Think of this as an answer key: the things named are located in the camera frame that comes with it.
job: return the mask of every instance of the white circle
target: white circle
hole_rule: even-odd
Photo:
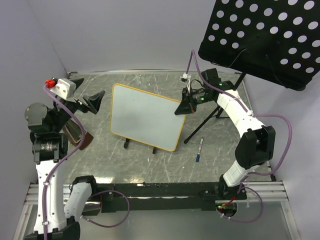
[[[315,70],[315,69],[314,69],[313,67],[308,67],[308,68],[305,70],[305,72],[308,73],[308,74],[310,74],[310,73],[313,73],[314,70]]]
[[[225,30],[224,30],[224,32],[225,32],[226,34],[230,34],[230,33],[232,32],[231,27],[226,27]]]
[[[315,6],[315,2],[314,2],[314,1],[307,1],[307,2],[304,4],[304,9],[305,9],[305,10],[310,10],[310,9],[312,9],[314,6]]]
[[[293,68],[294,69],[299,69],[301,67],[301,64],[300,63],[295,63],[293,64]]]
[[[238,36],[238,38],[243,38],[245,36],[245,33],[243,31],[238,31],[236,35]]]
[[[215,36],[213,36],[213,35],[210,35],[209,37],[208,37],[208,39],[209,39],[209,41],[214,41],[216,38],[215,38]]]
[[[298,16],[293,20],[293,24],[294,25],[299,25],[300,23],[302,23],[302,17]]]
[[[232,47],[234,49],[237,49],[239,47],[239,43],[237,43],[237,42],[232,43]]]
[[[251,12],[254,13],[255,11],[258,10],[258,5],[254,3],[249,7],[249,9],[250,9]]]
[[[303,59],[308,59],[308,58],[310,58],[311,53],[306,51],[306,52],[303,53],[301,56],[302,56]]]
[[[222,18],[223,16],[225,15],[225,13],[224,13],[224,11],[217,11],[217,13],[216,13],[216,16],[218,17],[218,18]]]
[[[288,0],[289,5],[295,5],[298,2],[298,0]]]
[[[308,25],[308,29],[313,30],[313,29],[317,28],[318,25],[319,24],[318,24],[317,21],[310,22],[309,25]]]
[[[263,14],[267,17],[269,17],[272,14],[273,10],[271,8],[267,8],[264,10]]]
[[[225,40],[224,38],[222,38],[222,39],[220,40],[220,44],[221,44],[221,45],[226,45],[226,44],[227,44],[227,40]]]
[[[293,35],[292,31],[286,31],[283,36],[286,38],[286,39],[289,39],[291,38]]]
[[[279,28],[277,28],[276,26],[273,26],[272,28],[270,28],[270,33],[271,34],[276,34],[278,32]]]
[[[312,47],[319,47],[320,46],[320,40],[315,40],[313,43],[312,43]]]
[[[295,54],[297,52],[297,49],[295,47],[292,47],[288,51],[290,54]]]
[[[307,36],[305,36],[305,35],[302,35],[302,36],[298,37],[298,42],[299,43],[304,43],[306,40],[307,40]]]
[[[230,21],[231,21],[231,22],[235,22],[235,21],[237,21],[237,19],[238,19],[238,16],[235,15],[235,14],[232,14],[232,15],[230,16]]]
[[[242,6],[244,5],[244,1],[242,0],[238,0],[235,2],[235,6],[239,9],[242,8]]]
[[[245,25],[245,26],[250,25],[250,23],[251,23],[250,18],[245,18],[245,19],[243,20],[243,25]]]
[[[283,21],[283,20],[286,20],[287,17],[288,17],[288,14],[286,12],[282,12],[282,13],[279,14],[278,19],[280,21]]]
[[[218,30],[219,29],[219,24],[215,23],[212,25],[213,30]]]
[[[256,25],[256,28],[258,29],[258,30],[261,30],[261,29],[263,29],[265,27],[265,24],[263,23],[263,22],[259,22],[257,25]]]
[[[288,59],[286,59],[286,58],[281,59],[281,61],[280,61],[280,63],[281,63],[282,65],[286,65],[288,62],[289,62],[289,61],[288,61]]]

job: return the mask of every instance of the black stand pole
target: black stand pole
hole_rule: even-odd
[[[188,136],[183,142],[184,144],[187,144],[189,142],[189,140],[202,128],[203,125],[206,124],[206,122],[208,122],[210,120],[210,118],[212,118],[213,115],[215,115],[215,113],[220,109],[219,106],[217,106],[212,113],[210,113],[210,115],[196,128],[196,130],[193,131],[193,133],[190,134],[190,136]]]
[[[233,90],[237,90],[237,88],[240,86],[241,82],[243,81],[243,79],[245,78],[246,73],[243,72],[241,73],[241,75],[239,76],[239,78],[237,79],[237,81],[235,82],[234,88]],[[196,128],[196,130],[193,131],[193,133],[190,134],[190,136],[188,136],[183,142],[184,144],[187,144],[189,142],[189,140],[203,127],[203,125],[206,124],[206,122],[209,121],[209,119],[211,119],[213,117],[213,115],[215,115],[216,112],[217,115],[215,116],[217,119],[224,119],[227,117],[220,117],[220,115],[222,114],[222,112],[224,111],[223,108],[220,108],[220,106],[217,106],[212,113],[210,113],[210,115]]]

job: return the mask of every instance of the camera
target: camera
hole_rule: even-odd
[[[230,81],[221,81],[216,68],[205,70],[201,72],[201,75],[207,81],[207,83],[218,89],[227,91],[235,87]],[[202,88],[192,89],[193,81],[199,82]],[[184,87],[182,89],[182,100],[178,108],[175,110],[174,114],[193,114],[197,111],[198,104],[204,104],[211,101],[217,102],[219,94],[220,92],[218,92],[217,90],[214,90],[213,88],[208,87],[207,85],[194,79],[190,82],[189,90],[188,87]]]

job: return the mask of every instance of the whiteboard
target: whiteboard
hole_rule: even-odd
[[[176,150],[185,115],[180,101],[116,83],[112,87],[110,131],[169,152]]]

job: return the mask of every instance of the gray wall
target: gray wall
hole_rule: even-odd
[[[29,183],[37,179],[26,107],[50,103],[44,81],[66,72],[25,0],[0,3],[1,239],[13,238]]]
[[[203,40],[215,2],[27,1],[68,72],[184,71],[191,49],[198,50]]]
[[[292,124],[291,147],[276,177],[284,182],[302,239],[319,239],[320,206],[315,203],[320,200],[320,74],[301,92],[253,76],[247,76],[245,83],[255,113],[282,114]],[[275,166],[287,143],[288,128],[278,118],[261,120],[276,130],[270,161]]]

